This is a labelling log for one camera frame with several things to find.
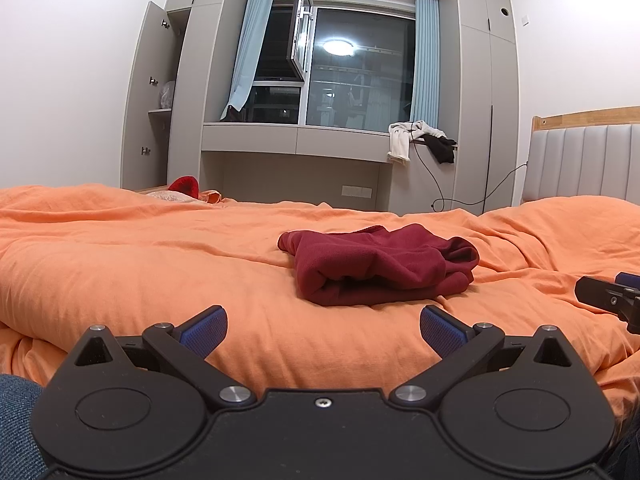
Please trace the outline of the dark red shirt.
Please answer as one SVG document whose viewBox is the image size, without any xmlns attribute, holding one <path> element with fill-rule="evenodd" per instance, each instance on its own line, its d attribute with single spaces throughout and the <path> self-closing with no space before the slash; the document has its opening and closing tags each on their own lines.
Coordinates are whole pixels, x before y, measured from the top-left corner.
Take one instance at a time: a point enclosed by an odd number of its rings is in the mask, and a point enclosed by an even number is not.
<svg viewBox="0 0 640 480">
<path fill-rule="evenodd" d="M 480 262 L 462 237 L 445 240 L 420 224 L 389 231 L 291 231 L 278 247 L 293 257 L 296 287 L 323 307 L 375 306 L 461 294 Z"/>
</svg>

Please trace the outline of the grey padded headboard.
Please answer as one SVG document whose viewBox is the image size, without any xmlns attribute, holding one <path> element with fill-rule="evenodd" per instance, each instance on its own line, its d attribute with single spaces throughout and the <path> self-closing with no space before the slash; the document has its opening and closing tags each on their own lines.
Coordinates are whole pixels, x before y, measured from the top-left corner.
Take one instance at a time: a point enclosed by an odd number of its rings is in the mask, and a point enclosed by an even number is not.
<svg viewBox="0 0 640 480">
<path fill-rule="evenodd" d="M 639 109 L 532 120 L 522 200 L 608 196 L 639 203 Z"/>
</svg>

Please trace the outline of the orange bed sheet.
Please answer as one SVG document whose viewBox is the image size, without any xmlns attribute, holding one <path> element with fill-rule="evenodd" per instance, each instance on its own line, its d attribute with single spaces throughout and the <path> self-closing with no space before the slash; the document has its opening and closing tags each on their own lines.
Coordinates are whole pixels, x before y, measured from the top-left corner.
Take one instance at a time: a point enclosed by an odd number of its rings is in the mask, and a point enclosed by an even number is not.
<svg viewBox="0 0 640 480">
<path fill-rule="evenodd" d="M 437 361 L 419 332 L 419 301 L 324 308 L 296 292 L 288 231 L 396 230 L 420 224 L 480 254 L 466 292 L 442 307 L 510 335 L 559 326 L 618 417 L 639 403 L 639 339 L 580 304 L 578 278 L 639 270 L 639 209 L 603 196 L 555 197 L 476 216 L 298 203 L 209 205 L 103 185 L 22 186 L 1 193 L 1 369 L 45 384 L 93 324 L 137 335 L 213 304 L 228 334 L 210 356 L 255 391 L 390 390 Z"/>
</svg>

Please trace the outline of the floral pink pillow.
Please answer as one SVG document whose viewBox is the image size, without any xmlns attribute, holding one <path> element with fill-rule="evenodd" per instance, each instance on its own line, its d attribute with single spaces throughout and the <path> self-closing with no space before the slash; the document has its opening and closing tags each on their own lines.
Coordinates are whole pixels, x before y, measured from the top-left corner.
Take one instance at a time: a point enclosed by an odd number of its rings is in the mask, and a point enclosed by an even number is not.
<svg viewBox="0 0 640 480">
<path fill-rule="evenodd" d="M 171 190 L 160 190 L 153 191 L 148 193 L 149 197 L 157 198 L 158 200 L 164 200 L 165 202 L 174 202 L 174 203 L 198 203 L 200 201 L 199 198 L 194 198 L 192 196 L 183 194 L 178 191 Z"/>
</svg>

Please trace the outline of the red cloth item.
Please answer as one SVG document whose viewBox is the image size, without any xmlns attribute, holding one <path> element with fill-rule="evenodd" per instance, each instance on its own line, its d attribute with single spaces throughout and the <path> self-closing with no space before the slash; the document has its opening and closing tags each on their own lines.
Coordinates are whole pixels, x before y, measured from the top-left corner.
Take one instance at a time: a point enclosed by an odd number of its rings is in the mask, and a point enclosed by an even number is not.
<svg viewBox="0 0 640 480">
<path fill-rule="evenodd" d="M 196 200 L 200 198 L 200 185 L 198 184 L 198 179 L 193 176 L 180 177 L 172 182 L 167 189 L 168 191 L 181 193 Z"/>
</svg>

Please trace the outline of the grey built-in cabinet unit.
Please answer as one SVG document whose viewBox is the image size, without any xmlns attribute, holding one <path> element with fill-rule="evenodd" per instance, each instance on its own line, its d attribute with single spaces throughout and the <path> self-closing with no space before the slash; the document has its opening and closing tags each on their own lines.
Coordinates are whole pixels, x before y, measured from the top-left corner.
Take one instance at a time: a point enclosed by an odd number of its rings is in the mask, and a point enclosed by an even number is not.
<svg viewBox="0 0 640 480">
<path fill-rule="evenodd" d="M 394 214 L 509 206 L 511 0 L 166 0 L 145 10 L 120 183 Z"/>
</svg>

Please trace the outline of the black garment on ledge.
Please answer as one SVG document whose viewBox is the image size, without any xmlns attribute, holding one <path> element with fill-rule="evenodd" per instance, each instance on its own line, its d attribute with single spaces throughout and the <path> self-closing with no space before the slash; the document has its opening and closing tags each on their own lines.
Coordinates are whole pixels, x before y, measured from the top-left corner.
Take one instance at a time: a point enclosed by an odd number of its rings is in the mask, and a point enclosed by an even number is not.
<svg viewBox="0 0 640 480">
<path fill-rule="evenodd" d="M 454 163 L 454 156 L 456 156 L 458 149 L 458 144 L 455 140 L 446 136 L 433 136 L 432 134 L 426 134 L 422 136 L 422 139 L 436 162 L 441 165 Z"/>
</svg>

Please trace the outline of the blue jeans leg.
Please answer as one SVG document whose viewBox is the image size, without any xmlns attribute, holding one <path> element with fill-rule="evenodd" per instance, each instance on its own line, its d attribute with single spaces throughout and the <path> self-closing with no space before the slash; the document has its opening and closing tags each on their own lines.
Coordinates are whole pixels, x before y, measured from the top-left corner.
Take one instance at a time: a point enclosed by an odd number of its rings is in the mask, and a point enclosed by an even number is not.
<svg viewBox="0 0 640 480">
<path fill-rule="evenodd" d="M 1 375 L 1 478 L 38 479 L 47 469 L 36 445 L 30 416 L 43 388 L 28 379 Z"/>
</svg>

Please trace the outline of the grey wardrobe door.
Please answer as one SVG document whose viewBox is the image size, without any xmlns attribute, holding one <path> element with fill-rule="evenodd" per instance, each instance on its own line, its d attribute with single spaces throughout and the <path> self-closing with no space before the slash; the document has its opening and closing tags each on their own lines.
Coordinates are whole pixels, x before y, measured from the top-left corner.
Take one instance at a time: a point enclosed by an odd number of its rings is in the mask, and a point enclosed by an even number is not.
<svg viewBox="0 0 640 480">
<path fill-rule="evenodd" d="M 122 187 L 128 190 L 166 182 L 170 113 L 160 97 L 175 79 L 177 48 L 167 13 L 150 2 L 134 52 L 122 132 Z"/>
</svg>

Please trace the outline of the white garment on ledge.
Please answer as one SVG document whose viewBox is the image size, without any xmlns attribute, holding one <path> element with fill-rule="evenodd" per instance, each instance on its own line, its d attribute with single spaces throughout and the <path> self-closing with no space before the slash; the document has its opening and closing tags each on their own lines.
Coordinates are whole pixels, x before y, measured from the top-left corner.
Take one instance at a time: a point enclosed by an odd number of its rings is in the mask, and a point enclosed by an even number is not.
<svg viewBox="0 0 640 480">
<path fill-rule="evenodd" d="M 410 162 L 410 143 L 422 136 L 433 138 L 446 138 L 446 134 L 437 128 L 430 126 L 424 120 L 416 122 L 393 122 L 388 126 L 390 136 L 390 151 L 387 157 L 391 162 L 408 164 Z"/>
</svg>

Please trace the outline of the light blue right curtain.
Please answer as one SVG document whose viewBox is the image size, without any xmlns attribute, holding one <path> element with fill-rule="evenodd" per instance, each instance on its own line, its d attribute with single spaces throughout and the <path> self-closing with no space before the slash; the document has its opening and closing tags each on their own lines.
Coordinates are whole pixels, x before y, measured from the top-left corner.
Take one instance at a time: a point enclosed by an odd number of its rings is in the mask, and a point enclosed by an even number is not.
<svg viewBox="0 0 640 480">
<path fill-rule="evenodd" d="M 416 0 L 416 41 L 410 119 L 436 127 L 439 115 L 439 0 Z"/>
</svg>

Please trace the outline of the light blue curtain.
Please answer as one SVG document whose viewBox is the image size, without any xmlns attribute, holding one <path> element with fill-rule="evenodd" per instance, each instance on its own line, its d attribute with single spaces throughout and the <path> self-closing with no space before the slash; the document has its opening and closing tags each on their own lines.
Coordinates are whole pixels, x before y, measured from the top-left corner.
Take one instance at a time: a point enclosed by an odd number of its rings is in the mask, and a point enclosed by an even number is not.
<svg viewBox="0 0 640 480">
<path fill-rule="evenodd" d="M 416 0 L 416 41 L 410 119 L 436 127 L 439 115 L 439 0 Z"/>
<path fill-rule="evenodd" d="M 239 112 L 250 96 L 273 0 L 247 0 L 236 50 L 229 99 L 220 116 Z"/>
</svg>

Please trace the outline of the window with open pane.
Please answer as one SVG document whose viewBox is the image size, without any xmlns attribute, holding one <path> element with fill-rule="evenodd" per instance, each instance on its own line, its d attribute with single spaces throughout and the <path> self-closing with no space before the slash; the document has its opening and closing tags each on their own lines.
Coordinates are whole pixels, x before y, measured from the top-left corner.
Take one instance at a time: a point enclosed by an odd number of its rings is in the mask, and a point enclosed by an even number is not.
<svg viewBox="0 0 640 480">
<path fill-rule="evenodd" d="M 385 1 L 273 0 L 246 122 L 384 131 L 410 116 L 416 23 Z"/>
</svg>

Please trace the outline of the light blue left curtain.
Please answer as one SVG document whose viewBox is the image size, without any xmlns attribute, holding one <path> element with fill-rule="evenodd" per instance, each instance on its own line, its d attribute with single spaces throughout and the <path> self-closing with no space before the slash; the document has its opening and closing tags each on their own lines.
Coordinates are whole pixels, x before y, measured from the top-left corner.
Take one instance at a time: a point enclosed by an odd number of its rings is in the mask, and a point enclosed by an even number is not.
<svg viewBox="0 0 640 480">
<path fill-rule="evenodd" d="M 239 112 L 250 96 L 273 0 L 247 0 L 236 50 L 229 99 L 220 116 Z"/>
</svg>

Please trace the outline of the wall socket plate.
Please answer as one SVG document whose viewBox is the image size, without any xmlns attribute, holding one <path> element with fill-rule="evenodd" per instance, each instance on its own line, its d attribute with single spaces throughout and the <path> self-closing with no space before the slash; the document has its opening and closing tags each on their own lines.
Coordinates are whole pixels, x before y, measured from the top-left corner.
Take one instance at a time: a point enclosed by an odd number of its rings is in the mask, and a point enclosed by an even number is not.
<svg viewBox="0 0 640 480">
<path fill-rule="evenodd" d="M 370 200 L 373 195 L 372 188 L 365 188 L 364 186 L 343 185 L 341 190 L 341 196 L 363 198 L 364 200 Z"/>
</svg>

